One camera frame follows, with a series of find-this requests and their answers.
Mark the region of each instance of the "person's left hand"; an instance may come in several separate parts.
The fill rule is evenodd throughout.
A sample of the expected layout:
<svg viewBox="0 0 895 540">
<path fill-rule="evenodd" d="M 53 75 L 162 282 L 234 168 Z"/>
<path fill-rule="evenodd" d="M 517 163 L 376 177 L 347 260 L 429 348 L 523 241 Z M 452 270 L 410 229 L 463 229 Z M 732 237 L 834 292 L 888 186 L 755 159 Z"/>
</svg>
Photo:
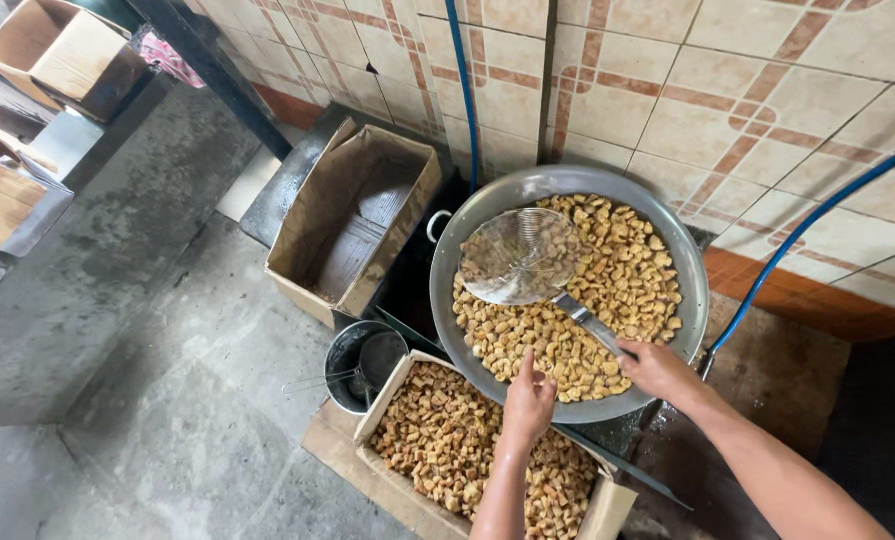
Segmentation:
<svg viewBox="0 0 895 540">
<path fill-rule="evenodd" d="M 508 386 L 504 401 L 503 435 L 533 448 L 550 427 L 557 393 L 558 382 L 541 371 L 534 371 L 534 349 L 525 349 L 520 372 Z"/>
</svg>

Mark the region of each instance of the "black metal pole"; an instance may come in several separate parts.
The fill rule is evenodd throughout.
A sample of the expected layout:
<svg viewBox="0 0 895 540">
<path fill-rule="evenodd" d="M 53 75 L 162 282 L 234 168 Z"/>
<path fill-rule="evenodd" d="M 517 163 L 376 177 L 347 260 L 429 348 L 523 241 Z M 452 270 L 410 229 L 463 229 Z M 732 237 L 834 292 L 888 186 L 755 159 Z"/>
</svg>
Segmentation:
<svg viewBox="0 0 895 540">
<path fill-rule="evenodd" d="M 250 101 L 248 94 L 225 71 L 190 23 L 171 5 L 170 0 L 128 0 L 128 2 L 164 36 L 174 50 L 217 94 L 217 97 L 247 124 L 264 146 L 283 161 L 292 150 L 291 144 L 268 120 L 260 107 Z"/>
</svg>

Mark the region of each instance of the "large metal wok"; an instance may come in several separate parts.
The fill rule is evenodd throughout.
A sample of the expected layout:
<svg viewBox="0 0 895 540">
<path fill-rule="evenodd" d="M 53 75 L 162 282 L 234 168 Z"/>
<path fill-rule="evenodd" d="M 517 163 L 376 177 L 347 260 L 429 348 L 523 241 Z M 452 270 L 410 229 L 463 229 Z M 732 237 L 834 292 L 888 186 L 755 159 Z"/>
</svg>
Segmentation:
<svg viewBox="0 0 895 540">
<path fill-rule="evenodd" d="M 678 271 L 682 301 L 676 315 L 683 327 L 668 345 L 686 362 L 701 346 L 707 323 L 707 276 L 694 239 L 662 203 L 643 187 L 608 171 L 583 166 L 546 165 L 513 173 L 495 180 L 474 194 L 451 217 L 438 240 L 431 266 L 431 307 L 438 336 L 451 360 L 478 390 L 499 403 L 507 396 L 505 382 L 498 382 L 464 343 L 464 332 L 455 324 L 453 281 L 461 257 L 459 244 L 482 223 L 504 211 L 524 207 L 551 195 L 597 193 L 616 204 L 629 205 L 654 225 L 664 240 Z M 554 421 L 585 423 L 606 420 L 636 411 L 650 403 L 639 388 L 603 399 L 558 402 Z"/>
</svg>

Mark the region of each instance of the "blue hose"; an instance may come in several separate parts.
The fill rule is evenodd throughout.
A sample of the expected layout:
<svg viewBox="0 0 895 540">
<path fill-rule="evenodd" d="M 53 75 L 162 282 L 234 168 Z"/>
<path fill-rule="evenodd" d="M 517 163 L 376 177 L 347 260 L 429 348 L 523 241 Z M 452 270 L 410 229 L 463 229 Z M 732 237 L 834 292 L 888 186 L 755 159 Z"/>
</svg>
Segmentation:
<svg viewBox="0 0 895 540">
<path fill-rule="evenodd" d="M 474 125 L 474 101 L 470 96 L 470 81 L 467 80 L 467 62 L 464 60 L 464 43 L 461 41 L 461 25 L 457 20 L 454 0 L 444 0 L 447 6 L 447 21 L 450 34 L 454 38 L 454 54 L 457 56 L 457 72 L 461 76 L 461 92 L 464 93 L 464 107 L 467 111 L 467 128 L 470 129 L 470 187 L 467 196 L 477 190 L 477 127 Z"/>
<path fill-rule="evenodd" d="M 853 180 L 850 184 L 842 187 L 837 193 L 834 193 L 827 199 L 825 202 L 822 202 L 821 205 L 816 207 L 813 212 L 810 213 L 801 224 L 794 228 L 791 232 L 790 236 L 787 237 L 787 240 L 784 240 L 780 247 L 775 251 L 774 256 L 771 257 L 770 260 L 767 261 L 767 264 L 764 265 L 763 270 L 760 271 L 760 274 L 757 275 L 757 279 L 754 280 L 753 285 L 751 285 L 751 290 L 748 291 L 747 296 L 744 297 L 744 300 L 741 302 L 741 306 L 737 309 L 737 313 L 734 313 L 734 317 L 730 319 L 730 324 L 728 327 L 724 328 L 724 331 L 721 332 L 721 335 L 714 341 L 714 344 L 710 346 L 707 350 L 707 354 L 705 356 L 705 366 L 702 370 L 701 378 L 707 379 L 707 374 L 710 372 L 710 365 L 714 363 L 714 354 L 718 349 L 721 348 L 721 345 L 724 345 L 724 342 L 730 338 L 730 335 L 733 334 L 734 330 L 737 328 L 737 325 L 741 322 L 741 319 L 744 318 L 744 314 L 747 312 L 748 308 L 751 307 L 751 302 L 753 302 L 753 297 L 757 295 L 757 291 L 760 290 L 761 286 L 764 285 L 764 280 L 767 278 L 768 274 L 774 270 L 774 267 L 777 266 L 777 263 L 780 262 L 780 259 L 784 257 L 787 253 L 787 250 L 794 245 L 801 235 L 803 235 L 804 231 L 807 230 L 808 227 L 814 224 L 821 216 L 827 214 L 830 209 L 834 208 L 839 202 L 847 199 L 851 193 L 854 191 L 860 190 L 867 184 L 870 184 L 878 177 L 886 173 L 887 171 L 893 169 L 895 167 L 895 154 L 886 158 L 881 163 L 878 163 L 868 172 L 862 174 Z"/>
</svg>

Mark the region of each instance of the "hand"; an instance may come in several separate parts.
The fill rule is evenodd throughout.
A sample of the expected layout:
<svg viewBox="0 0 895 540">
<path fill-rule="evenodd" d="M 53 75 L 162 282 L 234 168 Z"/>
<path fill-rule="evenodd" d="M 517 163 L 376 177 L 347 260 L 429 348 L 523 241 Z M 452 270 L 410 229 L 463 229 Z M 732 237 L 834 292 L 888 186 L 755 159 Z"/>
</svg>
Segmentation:
<svg viewBox="0 0 895 540">
<path fill-rule="evenodd" d="M 508 386 L 502 435 L 517 447 L 533 448 L 551 424 L 557 393 L 558 382 L 534 371 L 534 349 L 525 349 L 520 372 Z"/>
<path fill-rule="evenodd" d="M 648 394 L 677 409 L 706 394 L 708 387 L 701 378 L 667 347 L 627 339 L 617 339 L 617 345 L 639 358 L 622 356 L 618 362 L 631 381 Z"/>
</svg>

